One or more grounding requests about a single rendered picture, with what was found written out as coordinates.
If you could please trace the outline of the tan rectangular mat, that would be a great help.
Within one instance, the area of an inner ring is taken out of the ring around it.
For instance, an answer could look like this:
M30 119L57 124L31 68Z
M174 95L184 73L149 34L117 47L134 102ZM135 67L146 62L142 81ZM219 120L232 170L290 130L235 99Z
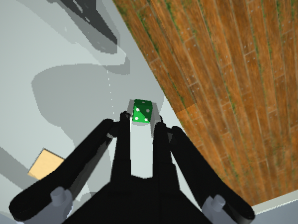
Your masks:
M27 175L40 180L54 171L63 160L64 158L44 149Z

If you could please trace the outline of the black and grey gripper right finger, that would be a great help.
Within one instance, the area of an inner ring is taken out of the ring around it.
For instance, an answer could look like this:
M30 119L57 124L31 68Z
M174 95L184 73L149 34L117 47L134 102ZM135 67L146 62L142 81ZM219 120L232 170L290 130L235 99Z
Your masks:
M157 104L152 106L152 177L158 176L159 224L188 224L171 152L202 213L213 224L250 224L255 219L252 207L220 179L184 131L166 127Z

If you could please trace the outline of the green die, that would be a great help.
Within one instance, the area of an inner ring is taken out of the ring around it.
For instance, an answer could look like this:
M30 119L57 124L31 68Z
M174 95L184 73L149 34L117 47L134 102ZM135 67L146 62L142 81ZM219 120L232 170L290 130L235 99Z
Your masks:
M152 109L153 109L153 106L151 101L135 99L132 121L150 123Z

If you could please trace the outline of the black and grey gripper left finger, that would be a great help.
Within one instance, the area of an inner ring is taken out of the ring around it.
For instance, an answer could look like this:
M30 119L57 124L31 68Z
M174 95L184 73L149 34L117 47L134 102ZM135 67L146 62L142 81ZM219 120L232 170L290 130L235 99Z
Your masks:
M17 224L61 224L113 138L117 138L104 224L131 224L130 130L134 100L120 121L104 119L51 173L32 184L9 204ZM118 135L117 135L118 134Z

